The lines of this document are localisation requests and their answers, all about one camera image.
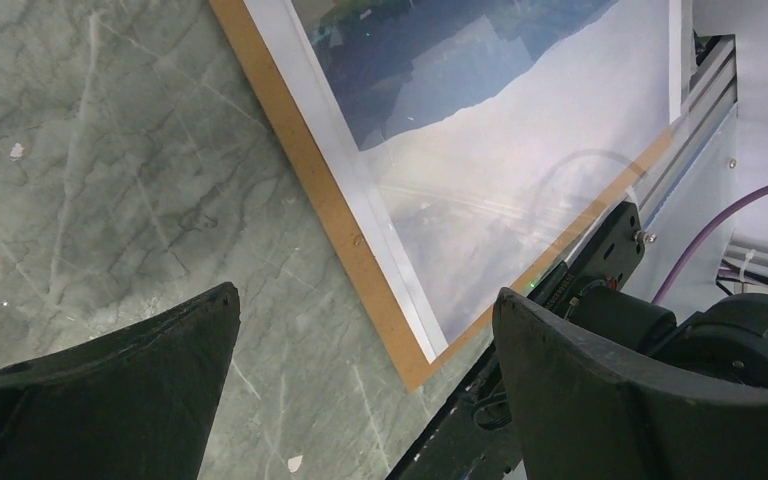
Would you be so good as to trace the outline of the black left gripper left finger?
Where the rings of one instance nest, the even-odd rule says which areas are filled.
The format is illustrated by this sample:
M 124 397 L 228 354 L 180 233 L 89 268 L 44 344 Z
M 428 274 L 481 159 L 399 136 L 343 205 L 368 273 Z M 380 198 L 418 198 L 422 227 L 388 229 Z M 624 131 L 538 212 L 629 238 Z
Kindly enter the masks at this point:
M 194 479 L 240 321 L 225 282 L 0 369 L 0 479 Z

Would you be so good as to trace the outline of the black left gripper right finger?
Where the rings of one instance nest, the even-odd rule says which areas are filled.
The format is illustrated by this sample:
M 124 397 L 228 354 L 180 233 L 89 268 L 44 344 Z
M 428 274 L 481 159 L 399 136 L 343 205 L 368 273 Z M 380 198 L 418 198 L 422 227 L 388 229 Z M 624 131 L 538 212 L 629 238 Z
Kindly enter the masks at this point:
M 493 334 L 530 479 L 768 479 L 768 389 L 683 370 L 504 288 Z

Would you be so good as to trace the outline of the landscape photo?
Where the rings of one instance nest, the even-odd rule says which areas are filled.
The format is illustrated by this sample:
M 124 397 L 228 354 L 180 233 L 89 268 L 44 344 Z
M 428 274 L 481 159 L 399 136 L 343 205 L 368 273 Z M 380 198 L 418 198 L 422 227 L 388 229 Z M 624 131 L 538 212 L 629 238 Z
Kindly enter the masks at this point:
M 681 1 L 215 1 L 404 385 L 670 145 Z

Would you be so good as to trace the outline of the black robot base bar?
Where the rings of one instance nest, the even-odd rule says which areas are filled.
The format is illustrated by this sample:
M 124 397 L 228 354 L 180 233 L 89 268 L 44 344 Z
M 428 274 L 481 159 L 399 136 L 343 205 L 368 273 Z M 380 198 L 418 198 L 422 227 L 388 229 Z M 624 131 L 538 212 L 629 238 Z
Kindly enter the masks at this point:
M 637 206 L 622 201 L 557 262 L 527 298 L 559 316 L 590 281 L 623 286 L 642 259 Z M 443 407 L 387 475 L 389 479 L 502 479 L 521 462 L 494 344 L 479 357 Z

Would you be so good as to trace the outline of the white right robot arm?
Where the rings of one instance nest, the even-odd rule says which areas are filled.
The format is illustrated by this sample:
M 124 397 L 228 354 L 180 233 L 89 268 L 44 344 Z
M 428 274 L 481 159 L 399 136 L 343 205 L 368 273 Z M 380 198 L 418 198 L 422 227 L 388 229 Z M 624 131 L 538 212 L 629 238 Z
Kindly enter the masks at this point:
M 768 389 L 768 294 L 728 296 L 684 322 L 606 286 L 573 300 L 571 323 L 662 363 Z

